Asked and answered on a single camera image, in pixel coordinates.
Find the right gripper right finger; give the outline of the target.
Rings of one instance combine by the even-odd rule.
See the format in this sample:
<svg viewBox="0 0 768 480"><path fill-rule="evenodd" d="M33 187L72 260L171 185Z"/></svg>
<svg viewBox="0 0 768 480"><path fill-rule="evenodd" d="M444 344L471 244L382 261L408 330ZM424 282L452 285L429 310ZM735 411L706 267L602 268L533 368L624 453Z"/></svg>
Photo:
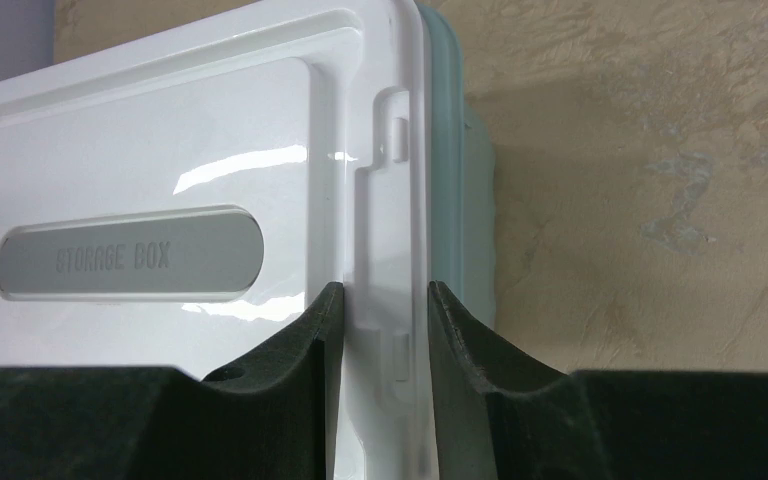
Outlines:
<svg viewBox="0 0 768 480"><path fill-rule="evenodd" d="M444 479L768 479L768 373L557 371L428 287Z"/></svg>

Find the teal plastic bin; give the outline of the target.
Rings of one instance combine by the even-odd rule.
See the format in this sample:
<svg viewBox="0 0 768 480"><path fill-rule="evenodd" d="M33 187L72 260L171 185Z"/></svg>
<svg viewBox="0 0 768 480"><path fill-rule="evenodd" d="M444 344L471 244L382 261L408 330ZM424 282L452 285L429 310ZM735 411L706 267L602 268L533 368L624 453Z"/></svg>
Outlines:
<svg viewBox="0 0 768 480"><path fill-rule="evenodd" d="M430 56L429 278L446 283L473 316L494 328L494 148L466 101L454 29L434 8L418 9Z"/></svg>

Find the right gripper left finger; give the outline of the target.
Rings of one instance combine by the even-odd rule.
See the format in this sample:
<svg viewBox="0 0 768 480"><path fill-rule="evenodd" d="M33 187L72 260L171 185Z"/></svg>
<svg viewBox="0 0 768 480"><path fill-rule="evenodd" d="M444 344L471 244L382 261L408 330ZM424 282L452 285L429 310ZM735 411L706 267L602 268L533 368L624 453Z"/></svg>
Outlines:
<svg viewBox="0 0 768 480"><path fill-rule="evenodd" d="M0 368L0 479L329 479L344 288L201 380L172 367Z"/></svg>

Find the white bin lid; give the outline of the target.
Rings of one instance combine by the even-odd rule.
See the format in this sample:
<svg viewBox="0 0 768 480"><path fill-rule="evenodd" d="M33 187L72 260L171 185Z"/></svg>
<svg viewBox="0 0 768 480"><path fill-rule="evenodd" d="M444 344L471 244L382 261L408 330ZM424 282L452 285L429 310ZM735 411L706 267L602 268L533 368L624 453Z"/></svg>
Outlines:
<svg viewBox="0 0 768 480"><path fill-rule="evenodd" d="M344 288L333 475L439 475L428 32L261 1L0 82L0 368L201 380Z"/></svg>

